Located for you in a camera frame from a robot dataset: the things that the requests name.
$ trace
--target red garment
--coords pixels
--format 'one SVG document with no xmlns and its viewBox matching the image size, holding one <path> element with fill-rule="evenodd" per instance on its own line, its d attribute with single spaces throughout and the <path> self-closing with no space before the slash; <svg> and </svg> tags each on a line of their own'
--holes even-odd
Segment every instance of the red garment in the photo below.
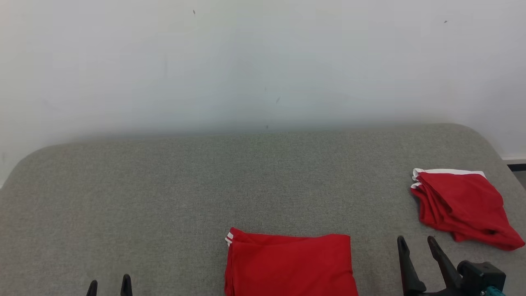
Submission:
<svg viewBox="0 0 526 296">
<path fill-rule="evenodd" d="M 231 228 L 225 271 L 227 296 L 357 296 L 351 238 L 245 233 Z"/>
<path fill-rule="evenodd" d="M 510 226 L 500 193 L 482 172 L 413 170 L 411 191 L 420 199 L 420 221 L 448 231 L 457 242 L 477 240 L 506 251 L 524 246 Z"/>
</svg>

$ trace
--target red cloth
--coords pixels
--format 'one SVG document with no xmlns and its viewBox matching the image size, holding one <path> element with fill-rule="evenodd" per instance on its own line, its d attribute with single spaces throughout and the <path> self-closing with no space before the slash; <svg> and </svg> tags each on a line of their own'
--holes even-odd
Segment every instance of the red cloth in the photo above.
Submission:
<svg viewBox="0 0 526 296">
<path fill-rule="evenodd" d="M 477 240 L 506 251 L 524 246 L 508 222 L 502 196 L 482 172 L 415 169 L 413 179 L 423 224 L 451 232 L 457 242 Z"/>
<path fill-rule="evenodd" d="M 227 235 L 227 296 L 357 296 L 352 277 L 351 238 L 245 233 Z"/>
</svg>

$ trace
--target white wall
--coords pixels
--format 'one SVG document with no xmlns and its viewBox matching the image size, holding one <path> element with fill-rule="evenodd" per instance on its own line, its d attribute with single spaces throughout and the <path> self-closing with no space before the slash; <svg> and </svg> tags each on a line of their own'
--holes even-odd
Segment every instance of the white wall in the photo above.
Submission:
<svg viewBox="0 0 526 296">
<path fill-rule="evenodd" d="M 50 144 L 267 126 L 457 122 L 526 159 L 524 15 L 511 0 L 0 0 L 0 183 Z"/>
</svg>

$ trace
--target gray fabric surface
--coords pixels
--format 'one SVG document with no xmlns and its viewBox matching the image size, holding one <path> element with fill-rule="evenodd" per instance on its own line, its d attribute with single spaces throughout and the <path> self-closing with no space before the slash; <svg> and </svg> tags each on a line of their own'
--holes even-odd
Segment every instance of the gray fabric surface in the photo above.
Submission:
<svg viewBox="0 0 526 296">
<path fill-rule="evenodd" d="M 526 249 L 455 243 L 418 221 L 413 168 L 484 171 L 526 238 L 526 192 L 475 131 L 266 133 L 80 143 L 39 150 L 0 190 L 1 295 L 222 295 L 231 226 L 246 232 L 351 236 L 361 296 L 401 295 L 404 235 L 428 291 L 444 288 L 427 246 L 456 265 L 490 261 L 523 295 Z"/>
<path fill-rule="evenodd" d="M 526 171 L 513 172 L 513 175 L 519 180 L 522 187 L 526 188 Z"/>
</svg>

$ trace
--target black mount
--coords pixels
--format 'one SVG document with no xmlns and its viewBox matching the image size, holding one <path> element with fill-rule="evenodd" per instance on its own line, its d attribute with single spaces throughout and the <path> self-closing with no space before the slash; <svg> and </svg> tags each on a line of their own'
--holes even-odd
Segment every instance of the black mount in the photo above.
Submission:
<svg viewBox="0 0 526 296">
<path fill-rule="evenodd" d="M 489 287 L 494 287 L 499 291 L 504 288 L 506 274 L 491 263 L 462 261 L 455 268 L 434 237 L 428 236 L 428 244 L 433 258 L 438 262 L 446 288 L 438 292 L 425 293 L 426 285 L 418 279 L 417 272 L 409 258 L 410 252 L 406 240 L 403 236 L 399 236 L 398 257 L 404 296 L 479 296 L 481 292 L 484 292 L 482 294 L 484 295 Z"/>
<path fill-rule="evenodd" d="M 123 277 L 123 284 L 120 287 L 120 296 L 133 296 L 132 293 L 132 279 L 129 275 L 125 274 Z M 86 296 L 97 296 L 97 281 L 93 280 L 89 285 L 88 293 Z"/>
</svg>

